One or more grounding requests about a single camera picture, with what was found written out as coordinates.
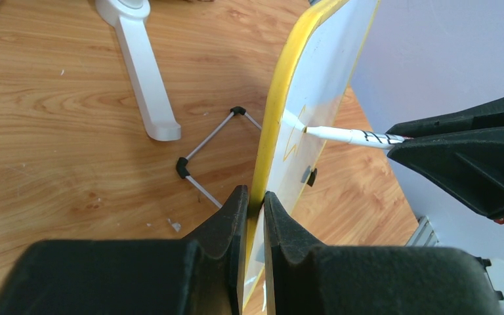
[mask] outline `white wall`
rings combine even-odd
[[[504,96],[504,0],[383,0],[352,78],[377,132]],[[444,245],[504,258],[504,226],[392,162],[417,216]]]

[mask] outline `wood grain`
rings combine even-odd
[[[182,125],[182,140],[156,142],[93,0],[2,1],[0,283],[38,240],[180,238],[213,214],[215,206],[177,177],[175,162],[233,106],[261,121],[277,57],[307,6],[152,1],[148,33]],[[350,91],[345,100],[337,124],[368,128]],[[251,184],[259,132],[241,118],[189,164],[221,201]],[[339,244],[407,240],[416,223],[382,152],[328,144],[318,168],[294,212],[314,235]],[[255,296],[246,311],[261,312],[261,302]]]

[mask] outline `yellow drawing on whiteboard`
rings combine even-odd
[[[297,152],[299,151],[299,146],[301,145],[301,142],[302,142],[302,139],[303,137],[301,136],[301,139],[299,141],[298,144],[293,144],[293,146],[291,147],[291,149],[289,150],[289,144],[291,143],[291,139],[293,138],[293,133],[295,132],[295,130],[297,129],[297,124],[300,123],[300,118],[302,116],[302,114],[306,111],[306,105],[303,106],[301,112],[299,113],[299,116],[297,117],[296,121],[295,121],[295,124],[291,130],[291,134],[289,135],[289,140],[287,140],[287,146],[285,147],[285,154],[283,155],[283,162],[287,160],[287,158],[291,155],[291,153],[295,153],[295,155],[297,154]]]

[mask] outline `black plastic part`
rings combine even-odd
[[[484,271],[486,271],[486,267],[489,267],[492,265],[492,261],[486,258],[482,257],[475,257],[476,261],[482,266]]]
[[[188,160],[185,157],[179,157],[177,160],[177,164],[175,165],[175,169],[177,170],[177,174],[185,179],[187,176],[190,176],[190,173],[186,169],[188,165]]]
[[[264,210],[268,314],[503,314],[463,251],[326,246],[272,192]]]
[[[462,112],[400,123],[415,137],[388,157],[423,175],[475,213],[504,217],[504,98]]]
[[[497,299],[500,301],[504,300],[503,292],[501,291],[496,291],[495,294],[497,295]]]
[[[233,108],[231,108],[230,111],[233,112],[235,115],[236,114],[241,114],[241,115],[244,116],[244,114],[246,114],[246,109],[244,107],[241,107],[241,106],[233,107]]]
[[[306,184],[310,187],[314,186],[314,182],[316,181],[316,176],[318,176],[318,169],[314,169],[310,173],[310,176],[308,177],[308,181],[306,182]]]
[[[181,240],[33,244],[0,290],[0,314],[241,314],[245,186]]]

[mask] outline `white lamp base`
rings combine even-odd
[[[167,91],[144,23],[148,0],[96,0],[101,17],[115,28],[136,101],[148,135],[159,141],[180,139]]]

